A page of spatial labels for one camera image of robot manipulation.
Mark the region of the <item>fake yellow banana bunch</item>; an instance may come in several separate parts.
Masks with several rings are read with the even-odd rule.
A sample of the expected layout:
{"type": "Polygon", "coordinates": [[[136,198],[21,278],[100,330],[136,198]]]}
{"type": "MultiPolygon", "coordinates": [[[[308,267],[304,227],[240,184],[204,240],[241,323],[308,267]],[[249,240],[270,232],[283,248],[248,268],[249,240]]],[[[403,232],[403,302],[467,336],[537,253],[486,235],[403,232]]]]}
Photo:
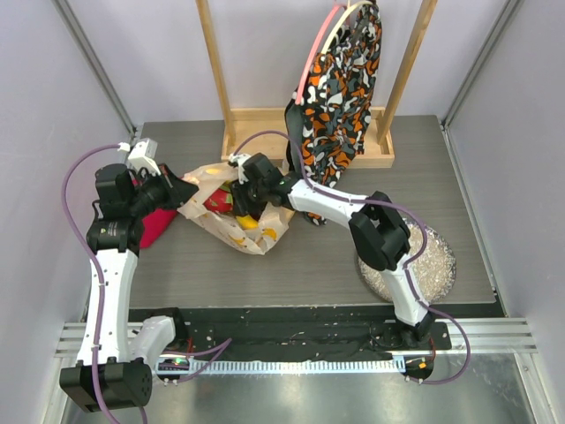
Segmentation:
{"type": "Polygon", "coordinates": [[[245,231],[256,230],[259,228],[259,222],[252,216],[236,216],[238,225],[245,231]]]}

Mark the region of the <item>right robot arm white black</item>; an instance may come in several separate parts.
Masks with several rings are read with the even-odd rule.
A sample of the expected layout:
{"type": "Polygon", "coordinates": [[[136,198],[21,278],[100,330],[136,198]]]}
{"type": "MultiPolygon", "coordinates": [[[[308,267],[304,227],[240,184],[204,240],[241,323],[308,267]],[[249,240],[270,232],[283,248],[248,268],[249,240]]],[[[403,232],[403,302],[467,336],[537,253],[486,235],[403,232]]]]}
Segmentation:
{"type": "Polygon", "coordinates": [[[358,258],[379,272],[394,304],[398,336],[417,349],[431,336],[429,303],[411,269],[410,230],[389,197],[355,195],[317,184],[304,173],[283,175],[263,154],[232,154],[240,198],[327,218],[350,231],[358,258]]]}

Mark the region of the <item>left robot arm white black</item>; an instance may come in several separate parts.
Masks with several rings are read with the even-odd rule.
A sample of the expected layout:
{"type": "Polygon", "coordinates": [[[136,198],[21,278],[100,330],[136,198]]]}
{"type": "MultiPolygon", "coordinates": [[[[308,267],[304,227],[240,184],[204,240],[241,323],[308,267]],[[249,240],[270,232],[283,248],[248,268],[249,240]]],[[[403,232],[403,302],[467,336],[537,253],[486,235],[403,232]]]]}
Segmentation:
{"type": "Polygon", "coordinates": [[[135,336],[128,318],[144,218],[177,210],[198,191],[164,163],[154,175],[112,163],[95,173],[95,189],[94,220],[79,238],[91,260],[87,326],[75,366],[59,377],[61,389],[86,413],[146,406],[159,356],[186,346],[188,331],[176,307],[152,311],[135,336]]]}

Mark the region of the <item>banana print plastic bag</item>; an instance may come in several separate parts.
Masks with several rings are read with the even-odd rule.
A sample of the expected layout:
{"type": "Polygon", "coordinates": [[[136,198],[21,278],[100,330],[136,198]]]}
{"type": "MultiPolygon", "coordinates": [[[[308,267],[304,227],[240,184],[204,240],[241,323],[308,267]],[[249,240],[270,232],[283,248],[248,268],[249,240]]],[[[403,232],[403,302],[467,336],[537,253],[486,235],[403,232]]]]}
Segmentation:
{"type": "Polygon", "coordinates": [[[237,170],[227,163],[203,165],[187,172],[183,181],[199,188],[178,209],[186,219],[245,254],[263,255],[289,229],[294,213],[267,205],[259,218],[236,216],[228,183],[237,180],[237,170]]]}

